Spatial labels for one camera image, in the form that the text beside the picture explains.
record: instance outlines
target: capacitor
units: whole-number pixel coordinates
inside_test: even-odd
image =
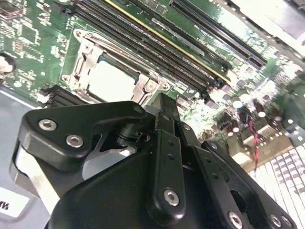
[[[228,137],[232,137],[233,136],[233,128],[232,128],[232,125],[228,126],[227,127],[227,135]]]
[[[238,110],[238,116],[239,120],[246,125],[252,119],[250,110],[245,106]]]
[[[272,108],[271,110],[271,115],[274,121],[276,122],[281,122],[282,121],[282,117],[280,114],[280,111],[277,108]]]
[[[266,116],[266,112],[265,112],[265,110],[264,110],[263,105],[261,105],[259,102],[255,101],[255,102],[254,102],[254,106],[255,106],[257,115],[258,115],[260,118],[264,118],[264,117]]]
[[[239,109],[239,108],[243,107],[243,103],[239,97],[232,98],[232,105],[235,109]]]
[[[232,120],[232,130],[234,133],[237,133],[239,131],[239,126],[237,120]]]
[[[249,93],[247,92],[246,89],[242,89],[239,93],[238,93],[238,96],[240,98],[240,100],[243,102],[243,103],[247,103],[251,100],[251,96],[249,95]]]

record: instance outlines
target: electrolytic capacitor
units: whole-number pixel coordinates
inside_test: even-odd
[[[277,108],[272,108],[271,110],[271,115],[274,121],[276,122],[281,122],[282,121],[282,117],[280,114],[280,111]]]
[[[239,97],[232,98],[232,105],[235,109],[239,109],[239,108],[243,107],[243,103]]]
[[[227,135],[228,137],[232,137],[234,135],[232,125],[227,127]]]
[[[235,119],[232,120],[232,130],[234,133],[237,133],[239,131],[238,122]]]
[[[257,115],[260,117],[260,118],[264,118],[266,116],[266,112],[264,110],[264,107],[263,105],[261,105],[259,102],[254,102],[254,106],[255,106],[255,109],[256,109],[256,112],[257,112]]]
[[[246,89],[241,90],[238,93],[238,96],[243,103],[247,103],[251,100],[251,96],[249,95]]]

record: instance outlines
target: mounting hole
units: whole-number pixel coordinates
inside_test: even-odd
[[[282,216],[283,221],[287,224],[288,227],[292,228],[292,223],[285,216]]]
[[[170,159],[171,161],[175,160],[175,157],[172,154],[168,154],[167,155],[168,159]]]
[[[212,173],[212,175],[213,175],[213,177],[214,177],[215,180],[218,179],[218,175],[217,175],[216,173]]]
[[[84,141],[77,135],[69,135],[66,138],[66,143],[73,148],[79,148],[84,144]]]
[[[170,146],[173,146],[173,142],[168,140],[167,143],[170,145]]]
[[[278,228],[282,227],[281,221],[274,214],[270,214],[270,219],[274,223],[274,225],[276,225]]]
[[[38,122],[38,126],[42,130],[53,131],[57,128],[56,122],[50,119],[42,119]]]

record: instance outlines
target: integrated circuit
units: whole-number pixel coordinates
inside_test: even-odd
[[[0,0],[0,17],[10,20],[22,15],[22,9],[6,0]]]

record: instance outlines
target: white label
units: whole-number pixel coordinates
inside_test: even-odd
[[[17,218],[29,200],[28,197],[0,187],[0,213]]]

